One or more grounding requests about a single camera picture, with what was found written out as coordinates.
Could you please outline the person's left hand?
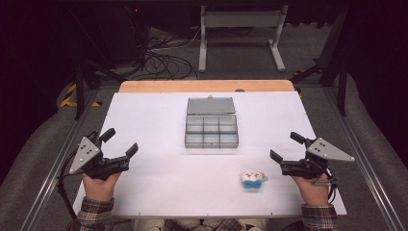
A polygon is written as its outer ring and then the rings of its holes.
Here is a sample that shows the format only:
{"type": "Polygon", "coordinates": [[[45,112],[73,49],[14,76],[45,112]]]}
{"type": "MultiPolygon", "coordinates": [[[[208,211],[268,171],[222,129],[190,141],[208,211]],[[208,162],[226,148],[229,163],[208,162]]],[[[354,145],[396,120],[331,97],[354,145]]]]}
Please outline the person's left hand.
{"type": "Polygon", "coordinates": [[[107,180],[92,179],[85,173],[83,183],[86,197],[98,201],[110,201],[114,197],[115,185],[120,174],[116,173],[108,177],[107,180]]]}

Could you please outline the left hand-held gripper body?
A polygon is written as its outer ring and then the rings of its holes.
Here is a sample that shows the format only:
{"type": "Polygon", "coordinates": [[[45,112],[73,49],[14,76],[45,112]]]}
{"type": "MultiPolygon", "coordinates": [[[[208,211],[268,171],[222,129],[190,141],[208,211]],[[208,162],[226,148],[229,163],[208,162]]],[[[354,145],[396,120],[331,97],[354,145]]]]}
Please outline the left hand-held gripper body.
{"type": "Polygon", "coordinates": [[[130,159],[126,155],[113,159],[105,158],[99,137],[95,141],[82,137],[69,168],[69,173],[84,172],[92,179],[107,180],[113,174],[128,170],[129,163],[130,159]]]}

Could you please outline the white metal stand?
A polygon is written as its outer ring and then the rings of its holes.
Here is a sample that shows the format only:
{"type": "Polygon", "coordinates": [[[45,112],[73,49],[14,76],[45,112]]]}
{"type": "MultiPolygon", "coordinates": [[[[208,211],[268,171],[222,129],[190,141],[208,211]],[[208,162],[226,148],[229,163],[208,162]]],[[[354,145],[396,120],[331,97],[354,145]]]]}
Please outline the white metal stand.
{"type": "Polygon", "coordinates": [[[253,27],[265,28],[274,27],[275,34],[268,41],[268,46],[275,61],[277,70],[283,72],[286,70],[280,52],[278,50],[279,39],[282,34],[288,5],[284,5],[280,10],[273,11],[255,11],[255,12],[213,12],[202,6],[200,9],[200,46],[198,71],[205,72],[207,64],[207,40],[206,30],[208,28],[238,28],[253,27]]]}

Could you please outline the white and blue plush toy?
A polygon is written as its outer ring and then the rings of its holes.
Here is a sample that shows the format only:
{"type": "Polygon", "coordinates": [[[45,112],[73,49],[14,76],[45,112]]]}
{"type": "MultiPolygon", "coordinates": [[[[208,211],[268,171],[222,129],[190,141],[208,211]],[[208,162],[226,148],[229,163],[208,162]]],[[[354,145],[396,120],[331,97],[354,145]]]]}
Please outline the white and blue plush toy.
{"type": "Polygon", "coordinates": [[[245,189],[260,189],[268,177],[261,171],[249,170],[242,174],[241,180],[245,189]]]}

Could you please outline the yellow and black floor tape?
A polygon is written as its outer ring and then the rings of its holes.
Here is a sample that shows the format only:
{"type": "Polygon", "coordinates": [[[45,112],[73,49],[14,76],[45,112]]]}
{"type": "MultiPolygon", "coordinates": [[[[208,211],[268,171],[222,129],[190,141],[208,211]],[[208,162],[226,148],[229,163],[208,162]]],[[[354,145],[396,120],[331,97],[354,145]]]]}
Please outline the yellow and black floor tape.
{"type": "Polygon", "coordinates": [[[61,102],[61,107],[76,107],[77,103],[71,100],[73,92],[76,90],[76,85],[72,83],[66,91],[66,94],[61,102]]]}

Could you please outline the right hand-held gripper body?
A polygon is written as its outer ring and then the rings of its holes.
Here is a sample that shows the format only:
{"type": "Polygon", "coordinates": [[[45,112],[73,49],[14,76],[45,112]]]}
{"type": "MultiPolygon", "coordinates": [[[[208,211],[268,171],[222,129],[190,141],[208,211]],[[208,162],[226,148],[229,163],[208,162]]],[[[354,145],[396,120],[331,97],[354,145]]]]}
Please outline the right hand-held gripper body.
{"type": "Polygon", "coordinates": [[[328,170],[328,161],[354,162],[355,158],[323,138],[305,138],[305,157],[280,164],[282,174],[306,179],[320,178],[328,170]]]}

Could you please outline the clear plastic compartment box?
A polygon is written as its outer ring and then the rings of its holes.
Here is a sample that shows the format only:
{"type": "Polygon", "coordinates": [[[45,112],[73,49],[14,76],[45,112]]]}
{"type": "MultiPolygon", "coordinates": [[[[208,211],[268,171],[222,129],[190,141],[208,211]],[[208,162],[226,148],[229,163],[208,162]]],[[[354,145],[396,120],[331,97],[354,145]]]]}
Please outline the clear plastic compartment box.
{"type": "Polygon", "coordinates": [[[191,97],[185,123],[187,148],[237,148],[239,130],[232,97],[191,97]]]}

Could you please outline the aluminium rail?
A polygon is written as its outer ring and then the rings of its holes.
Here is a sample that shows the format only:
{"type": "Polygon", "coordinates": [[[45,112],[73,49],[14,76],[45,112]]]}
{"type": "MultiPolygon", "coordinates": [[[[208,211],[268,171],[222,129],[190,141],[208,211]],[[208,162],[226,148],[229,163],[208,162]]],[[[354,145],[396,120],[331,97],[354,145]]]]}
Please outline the aluminium rail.
{"type": "Polygon", "coordinates": [[[325,95],[325,98],[329,101],[329,105],[334,110],[334,113],[337,117],[337,120],[340,122],[343,131],[345,132],[346,139],[351,146],[351,150],[356,159],[357,166],[361,170],[366,184],[370,189],[370,193],[373,196],[377,207],[379,208],[390,231],[408,231],[408,228],[403,225],[399,215],[395,210],[394,205],[386,194],[383,184],[380,182],[377,174],[374,172],[374,169],[366,155],[366,152],[364,151],[362,145],[359,143],[348,119],[338,109],[337,96],[329,88],[323,88],[322,91],[325,95]]]}
{"type": "Polygon", "coordinates": [[[78,131],[80,130],[85,117],[92,105],[93,100],[98,94],[98,90],[90,90],[85,96],[85,106],[83,111],[79,115],[77,119],[74,119],[71,122],[71,127],[68,130],[66,138],[63,142],[63,145],[54,160],[53,166],[51,166],[50,171],[47,173],[46,177],[44,178],[41,188],[38,192],[38,195],[27,215],[25,218],[22,226],[20,227],[19,231],[34,231],[40,216],[42,215],[46,204],[52,195],[52,192],[57,186],[58,179],[63,165],[66,158],[69,156],[70,148],[72,145],[76,144],[76,137],[78,131]]]}

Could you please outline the person's right hand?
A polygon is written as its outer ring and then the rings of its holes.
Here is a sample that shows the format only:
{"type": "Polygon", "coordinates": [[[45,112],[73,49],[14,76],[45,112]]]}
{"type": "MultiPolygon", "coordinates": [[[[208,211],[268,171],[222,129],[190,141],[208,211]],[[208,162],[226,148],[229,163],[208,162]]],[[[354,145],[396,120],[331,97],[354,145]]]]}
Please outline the person's right hand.
{"type": "Polygon", "coordinates": [[[307,205],[326,206],[328,204],[329,186],[325,174],[314,179],[305,179],[299,176],[293,176],[292,179],[298,186],[301,197],[307,205]]]}

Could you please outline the black metal stand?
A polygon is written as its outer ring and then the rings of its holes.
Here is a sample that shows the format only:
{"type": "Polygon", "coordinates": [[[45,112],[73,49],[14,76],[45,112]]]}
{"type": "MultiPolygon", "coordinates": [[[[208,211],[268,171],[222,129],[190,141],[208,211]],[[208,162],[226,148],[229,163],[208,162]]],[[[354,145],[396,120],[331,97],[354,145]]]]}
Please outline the black metal stand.
{"type": "Polygon", "coordinates": [[[85,86],[90,87],[92,90],[98,89],[100,86],[100,82],[96,77],[92,77],[88,73],[88,70],[94,69],[100,71],[119,83],[123,83],[125,79],[119,74],[110,71],[102,64],[88,58],[83,52],[74,51],[72,54],[72,60],[75,63],[75,84],[77,95],[77,112],[75,118],[79,119],[85,112],[86,108],[85,86]]]}
{"type": "Polygon", "coordinates": [[[340,54],[339,40],[342,35],[347,12],[348,6],[343,5],[336,16],[334,25],[315,64],[304,71],[297,71],[290,79],[290,81],[295,84],[313,73],[317,73],[319,70],[322,71],[322,75],[319,79],[319,84],[322,87],[330,87],[334,81],[338,79],[337,107],[342,116],[346,116],[345,89],[347,72],[344,55],[340,54]]]}

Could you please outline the person's torso and lap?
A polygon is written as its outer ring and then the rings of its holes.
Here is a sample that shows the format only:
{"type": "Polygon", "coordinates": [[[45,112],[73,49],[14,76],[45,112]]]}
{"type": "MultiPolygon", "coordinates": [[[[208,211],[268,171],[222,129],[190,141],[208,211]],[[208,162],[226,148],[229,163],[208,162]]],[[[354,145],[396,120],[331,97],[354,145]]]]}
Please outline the person's torso and lap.
{"type": "Polygon", "coordinates": [[[135,219],[133,231],[266,231],[266,218],[135,219]]]}

